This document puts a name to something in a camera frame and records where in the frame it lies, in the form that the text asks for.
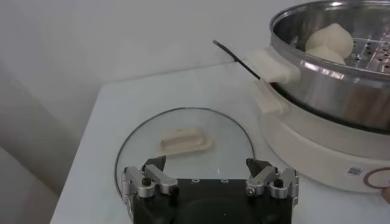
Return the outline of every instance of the white cooker base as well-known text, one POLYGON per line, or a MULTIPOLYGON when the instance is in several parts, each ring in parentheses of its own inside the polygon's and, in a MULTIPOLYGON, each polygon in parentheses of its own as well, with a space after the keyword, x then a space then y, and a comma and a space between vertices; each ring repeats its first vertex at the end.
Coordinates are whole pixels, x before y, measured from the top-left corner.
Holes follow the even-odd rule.
POLYGON ((262 111, 261 131, 267 143, 285 163, 309 178, 347 191, 379 192, 381 189, 378 187, 390 186, 390 160, 348 155, 324 147, 298 134, 281 118, 288 116, 290 111, 296 108, 281 102, 279 96, 275 96, 270 89, 262 89, 265 85, 267 84, 257 83, 255 85, 257 90, 254 92, 262 111))

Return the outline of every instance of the perforated steamer tray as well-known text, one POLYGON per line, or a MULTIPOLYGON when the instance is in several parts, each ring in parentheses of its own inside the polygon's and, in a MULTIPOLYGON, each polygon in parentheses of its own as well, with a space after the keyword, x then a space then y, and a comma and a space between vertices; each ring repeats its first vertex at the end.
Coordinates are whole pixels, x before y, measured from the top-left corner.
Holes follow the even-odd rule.
POLYGON ((390 74, 390 34, 381 41, 354 38, 353 43, 346 65, 390 74))

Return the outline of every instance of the white pot handle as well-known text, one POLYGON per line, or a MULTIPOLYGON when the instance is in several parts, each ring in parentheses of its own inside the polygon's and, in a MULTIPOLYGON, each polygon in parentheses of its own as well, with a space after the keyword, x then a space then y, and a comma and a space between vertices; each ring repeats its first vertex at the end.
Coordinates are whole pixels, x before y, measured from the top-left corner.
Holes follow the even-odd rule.
POLYGON ((299 68, 280 56, 272 46, 248 53, 246 60, 265 82, 286 84, 300 79, 299 68))
POLYGON ((262 113, 262 117, 266 117, 267 115, 282 116, 290 112, 289 105, 264 80, 250 82, 249 85, 249 89, 262 113))

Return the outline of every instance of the metal rim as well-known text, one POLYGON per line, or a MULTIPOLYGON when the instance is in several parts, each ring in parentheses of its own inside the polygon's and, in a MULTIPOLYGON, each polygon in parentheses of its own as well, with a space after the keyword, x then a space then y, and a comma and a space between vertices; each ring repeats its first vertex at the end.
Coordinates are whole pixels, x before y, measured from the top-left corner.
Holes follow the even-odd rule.
POLYGON ((272 17, 271 22, 269 23, 269 30, 271 32, 271 35, 276 37, 276 41, 278 44, 280 44, 283 48, 285 48, 288 52, 293 54, 296 57, 301 58, 302 60, 308 61, 310 63, 313 63, 317 65, 319 62, 321 63, 320 67, 330 69, 336 72, 340 72, 342 74, 348 74, 348 78, 351 79, 351 81, 355 81, 355 78, 362 78, 364 80, 360 80, 358 83, 363 85, 369 85, 369 86, 378 86, 382 87, 383 82, 390 82, 390 75, 385 74, 382 72, 374 72, 369 71, 361 68, 351 67, 351 66, 343 66, 331 61, 323 60, 321 58, 306 54, 305 52, 293 48, 290 45, 288 45, 286 42, 284 42, 282 39, 279 38, 278 35, 274 32, 275 25, 283 18, 288 17, 289 15, 292 15, 296 12, 301 12, 305 10, 305 7, 308 6, 316 6, 316 5, 329 5, 332 7, 332 4, 337 3, 337 6, 334 7, 343 7, 345 5, 348 6, 360 6, 360 5, 390 5, 390 1, 348 1, 348 0, 341 0, 341 1, 317 1, 317 2, 309 2, 305 4, 296 5, 290 8, 287 8, 278 14, 276 14, 274 17, 272 17), (359 74, 351 74, 351 71, 359 72, 359 74))
POLYGON ((372 127, 368 127, 368 126, 365 126, 365 125, 361 125, 361 124, 357 124, 357 123, 353 123, 353 122, 350 122, 350 121, 346 121, 346 120, 343 120, 341 118, 338 118, 338 117, 335 117, 335 116, 332 116, 330 114, 327 114, 321 110, 317 110, 303 102, 301 102, 300 100, 297 100, 296 98, 294 98, 293 96, 291 96, 287 91, 285 91, 283 88, 279 87, 279 85, 277 83, 271 83, 271 86, 283 97, 285 98, 286 100, 290 101, 291 103, 293 103, 295 106, 311 113, 311 114, 314 114, 316 116, 319 116, 325 120, 328 120, 328 121, 331 121, 331 122, 334 122, 334 123, 337 123, 337 124, 341 124, 341 125, 344 125, 344 126, 347 126, 347 127, 350 127, 350 128, 355 128, 355 129, 359 129, 359 130, 362 130, 362 131, 367 131, 367 132, 372 132, 372 133, 376 133, 376 134, 379 134, 379 135, 388 135, 390 136, 390 131, 388 130, 384 130, 384 129, 379 129, 379 128, 372 128, 372 127))

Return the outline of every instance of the screw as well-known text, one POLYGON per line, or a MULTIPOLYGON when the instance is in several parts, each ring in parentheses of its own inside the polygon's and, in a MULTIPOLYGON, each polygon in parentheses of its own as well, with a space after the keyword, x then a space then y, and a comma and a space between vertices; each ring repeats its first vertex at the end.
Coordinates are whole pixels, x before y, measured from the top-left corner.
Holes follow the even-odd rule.
POLYGON ((250 197, 255 195, 255 189, 252 188, 252 187, 247 187, 247 188, 245 189, 245 191, 246 191, 246 195, 248 195, 248 196, 250 196, 250 197))
POLYGON ((142 179, 142 185, 143 186, 150 186, 152 184, 152 180, 149 177, 145 177, 142 179))

